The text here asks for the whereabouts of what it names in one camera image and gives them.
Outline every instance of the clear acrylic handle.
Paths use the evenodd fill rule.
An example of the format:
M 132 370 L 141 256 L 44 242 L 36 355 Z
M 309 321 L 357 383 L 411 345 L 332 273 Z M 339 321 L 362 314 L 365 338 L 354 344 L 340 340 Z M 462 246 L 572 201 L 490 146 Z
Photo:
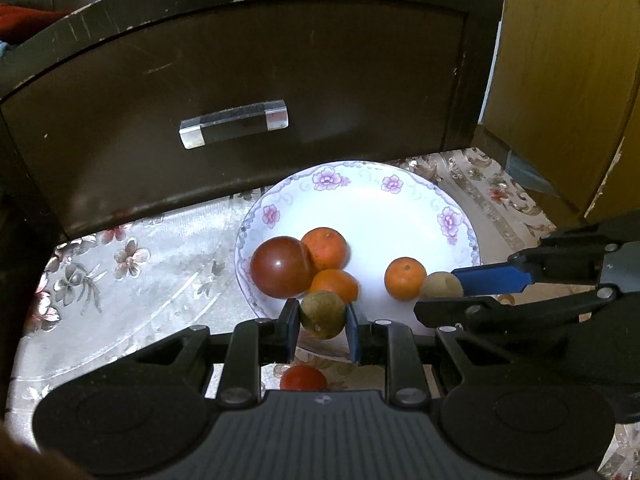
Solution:
M 281 130 L 289 126 L 284 101 L 266 101 L 220 110 L 180 122 L 180 139 L 187 150 L 221 140 Z

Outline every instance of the brown round fruit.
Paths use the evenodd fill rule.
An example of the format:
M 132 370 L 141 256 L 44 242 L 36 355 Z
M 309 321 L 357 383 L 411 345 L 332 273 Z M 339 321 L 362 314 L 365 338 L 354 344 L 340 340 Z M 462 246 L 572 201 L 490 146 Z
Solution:
M 386 268 L 385 288 L 395 300 L 409 301 L 418 297 L 426 276 L 427 271 L 418 260 L 397 258 Z
M 349 247 L 344 237 L 335 229 L 317 227 L 302 237 L 311 252 L 318 270 L 341 269 L 349 257 Z
M 325 269 L 318 272 L 311 282 L 309 292 L 327 290 L 335 292 L 344 303 L 358 299 L 358 282 L 348 272 L 340 269 Z
M 262 243 L 251 258 L 251 278 L 272 298 L 293 298 L 309 288 L 316 270 L 306 245 L 290 236 Z
M 317 368 L 309 365 L 295 365 L 286 370 L 280 378 L 281 390 L 308 390 L 318 392 L 327 389 L 326 377 Z
M 462 284 L 450 272 L 434 272 L 427 276 L 420 286 L 420 299 L 426 298 L 462 298 L 465 291 Z
M 344 302 L 333 292 L 313 292 L 300 302 L 300 323 L 313 337 L 336 337 L 342 332 L 345 322 Z

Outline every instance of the plate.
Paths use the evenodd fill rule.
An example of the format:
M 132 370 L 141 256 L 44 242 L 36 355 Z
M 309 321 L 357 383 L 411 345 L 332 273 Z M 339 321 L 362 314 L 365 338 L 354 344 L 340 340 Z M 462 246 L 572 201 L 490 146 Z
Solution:
M 370 320 L 391 319 L 414 333 L 427 329 L 415 319 L 415 300 L 394 300 L 385 290 L 391 261 L 410 256 L 427 273 L 480 264 L 471 223 L 449 195 L 419 175 L 378 162 L 347 160 L 321 164 L 273 186 L 244 218 L 236 241 L 236 275 L 251 309 L 259 317 L 277 318 L 285 300 L 270 298 L 249 273 L 258 246 L 276 236 L 302 238 L 316 227 L 344 236 L 350 259 L 344 267 L 358 280 L 355 305 Z M 318 340 L 300 330 L 298 346 L 331 359 L 348 360 L 342 332 Z

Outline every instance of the dark red tomato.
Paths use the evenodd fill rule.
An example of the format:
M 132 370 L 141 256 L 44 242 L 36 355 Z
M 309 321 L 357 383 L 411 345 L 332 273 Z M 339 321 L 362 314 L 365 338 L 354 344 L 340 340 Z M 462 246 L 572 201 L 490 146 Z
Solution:
M 293 298 L 309 288 L 316 270 L 306 245 L 290 236 L 262 243 L 251 258 L 255 286 L 272 298 Z
M 281 390 L 308 390 L 316 392 L 326 390 L 324 374 L 309 365 L 295 365 L 282 374 L 280 378 Z

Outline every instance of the floral tablecloth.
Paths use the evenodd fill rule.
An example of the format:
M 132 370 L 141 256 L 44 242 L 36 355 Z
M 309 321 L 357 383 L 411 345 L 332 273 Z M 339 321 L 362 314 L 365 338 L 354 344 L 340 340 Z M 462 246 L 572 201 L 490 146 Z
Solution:
M 440 186 L 465 211 L 482 262 L 503 262 L 535 246 L 554 226 L 500 165 L 479 150 L 394 161 Z M 35 445 L 31 417 L 52 388 L 192 324 L 231 332 L 255 317 L 234 272 L 236 235 L 265 189 L 146 218 L 56 248 L 34 295 L 14 364 L 5 425 Z M 574 294 L 572 285 L 533 285 L 502 298 L 512 304 Z M 330 361 L 298 350 L 296 362 L 320 368 L 329 388 L 382 389 L 384 371 Z M 262 369 L 278 387 L 287 365 Z M 207 391 L 214 396 L 222 366 Z M 630 478 L 640 449 L 638 428 L 619 426 L 601 471 Z

